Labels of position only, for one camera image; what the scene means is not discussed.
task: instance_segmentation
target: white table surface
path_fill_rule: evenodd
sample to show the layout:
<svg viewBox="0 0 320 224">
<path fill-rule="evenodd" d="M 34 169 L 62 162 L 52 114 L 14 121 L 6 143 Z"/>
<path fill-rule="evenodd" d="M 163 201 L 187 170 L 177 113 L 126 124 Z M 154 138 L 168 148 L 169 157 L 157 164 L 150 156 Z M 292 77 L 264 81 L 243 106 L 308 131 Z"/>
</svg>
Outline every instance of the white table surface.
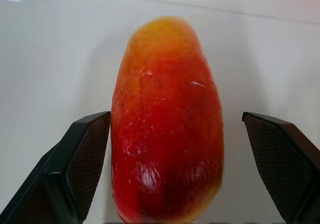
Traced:
<svg viewBox="0 0 320 224">
<path fill-rule="evenodd" d="M 320 0 L 0 1 L 0 211 L 72 122 L 111 109 L 130 35 L 164 15 L 194 27 L 223 107 L 223 186 L 194 223 L 283 221 L 241 116 L 293 122 L 320 148 Z M 110 146 L 85 223 L 121 222 Z"/>
</svg>

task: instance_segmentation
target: mango skin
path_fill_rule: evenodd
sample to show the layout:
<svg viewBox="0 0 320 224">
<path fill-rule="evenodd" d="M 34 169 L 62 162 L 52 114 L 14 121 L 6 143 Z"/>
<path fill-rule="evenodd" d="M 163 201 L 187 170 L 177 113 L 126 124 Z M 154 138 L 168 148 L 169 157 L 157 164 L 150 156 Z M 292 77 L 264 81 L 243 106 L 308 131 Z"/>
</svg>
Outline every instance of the mango skin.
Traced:
<svg viewBox="0 0 320 224">
<path fill-rule="evenodd" d="M 112 187 L 126 223 L 191 223 L 223 176 L 217 88 L 191 26 L 162 17 L 125 50 L 112 99 Z"/>
</svg>

